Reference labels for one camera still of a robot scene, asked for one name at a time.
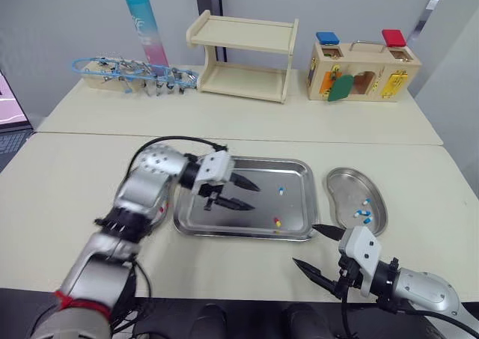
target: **white wall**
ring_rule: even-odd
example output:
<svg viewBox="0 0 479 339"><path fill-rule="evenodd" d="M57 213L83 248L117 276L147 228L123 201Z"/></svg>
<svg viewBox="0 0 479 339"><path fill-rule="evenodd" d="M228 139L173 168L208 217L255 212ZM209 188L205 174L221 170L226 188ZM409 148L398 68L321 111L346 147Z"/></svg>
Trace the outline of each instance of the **white wall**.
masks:
<svg viewBox="0 0 479 339"><path fill-rule="evenodd" d="M457 34L456 41L419 91L416 101L479 197L478 9Z"/></svg>
<svg viewBox="0 0 479 339"><path fill-rule="evenodd" d="M445 54L477 10L478 3L479 0L439 0L418 39L408 43L423 63L409 86L413 96L443 61Z"/></svg>
<svg viewBox="0 0 479 339"><path fill-rule="evenodd" d="M150 1L169 62L203 64L186 47L196 0ZM125 0L0 0L0 68L34 122L78 81L72 60L95 55L145 59Z"/></svg>
<svg viewBox="0 0 479 339"><path fill-rule="evenodd" d="M381 30L414 29L429 0L223 0L225 16L292 22L299 19L293 66L308 68L315 33L333 31L342 42L383 41ZM228 60L271 67L285 66L281 56L228 50Z"/></svg>

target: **stainless steel tray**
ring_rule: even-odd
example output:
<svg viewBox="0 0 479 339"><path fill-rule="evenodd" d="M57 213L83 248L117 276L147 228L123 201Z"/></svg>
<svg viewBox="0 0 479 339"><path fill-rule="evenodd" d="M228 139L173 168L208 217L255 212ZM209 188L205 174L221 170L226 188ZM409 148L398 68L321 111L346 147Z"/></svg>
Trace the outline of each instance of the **stainless steel tray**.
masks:
<svg viewBox="0 0 479 339"><path fill-rule="evenodd" d="M352 168L336 168L326 178L329 194L335 202L335 215L338 224L350 228L363 225L379 236L388 224L388 212L381 193L369 178ZM369 198L370 203L363 205ZM373 216L365 224L367 216L355 217L357 210L369 210Z"/></svg>
<svg viewBox="0 0 479 339"><path fill-rule="evenodd" d="M319 223L311 169L294 159L233 158L234 171L252 180L261 192L247 191L229 183L222 196L238 198L255 209L233 211L213 205L208 212L203 209L205 198L181 189L174 211L177 229L184 234L202 236L310 239L311 226Z"/></svg>

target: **monitor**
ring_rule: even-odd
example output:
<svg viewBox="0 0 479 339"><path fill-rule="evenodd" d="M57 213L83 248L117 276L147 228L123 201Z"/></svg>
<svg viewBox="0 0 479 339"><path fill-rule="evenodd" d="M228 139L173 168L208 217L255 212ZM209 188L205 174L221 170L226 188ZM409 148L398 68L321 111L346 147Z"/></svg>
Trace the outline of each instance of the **monitor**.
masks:
<svg viewBox="0 0 479 339"><path fill-rule="evenodd" d="M7 79L0 72L0 132L30 127Z"/></svg>

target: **white table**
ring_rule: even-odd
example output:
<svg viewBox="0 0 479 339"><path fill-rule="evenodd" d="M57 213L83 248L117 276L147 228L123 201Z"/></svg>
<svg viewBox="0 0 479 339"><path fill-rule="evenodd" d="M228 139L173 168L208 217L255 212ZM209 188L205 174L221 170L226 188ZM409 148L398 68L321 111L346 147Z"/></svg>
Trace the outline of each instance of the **white table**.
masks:
<svg viewBox="0 0 479 339"><path fill-rule="evenodd" d="M194 135L267 141L437 144L442 140L411 95L397 103L310 101L293 70L285 104L186 90L184 95L122 94L80 81L40 132Z"/></svg>
<svg viewBox="0 0 479 339"><path fill-rule="evenodd" d="M149 138L36 134L0 173L0 287L56 290L104 216L134 150ZM323 223L332 215L323 180L350 166L377 184L389 223L382 259L447 278L479 300L479 201L438 146L228 141L232 154L300 159L314 173ZM182 151L203 149L176 142ZM184 236L171 221L142 242L153 294L175 298L334 301L294 265L338 275L338 244ZM358 291L352 301L364 302Z"/></svg>

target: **screen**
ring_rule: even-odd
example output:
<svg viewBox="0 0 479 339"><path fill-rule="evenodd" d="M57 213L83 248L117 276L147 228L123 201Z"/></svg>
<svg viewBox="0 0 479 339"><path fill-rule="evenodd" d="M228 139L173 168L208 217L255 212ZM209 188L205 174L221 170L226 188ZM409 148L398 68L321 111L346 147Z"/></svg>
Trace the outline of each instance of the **screen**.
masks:
<svg viewBox="0 0 479 339"><path fill-rule="evenodd" d="M27 117L10 89L6 78L0 73L0 129L27 123Z"/></svg>

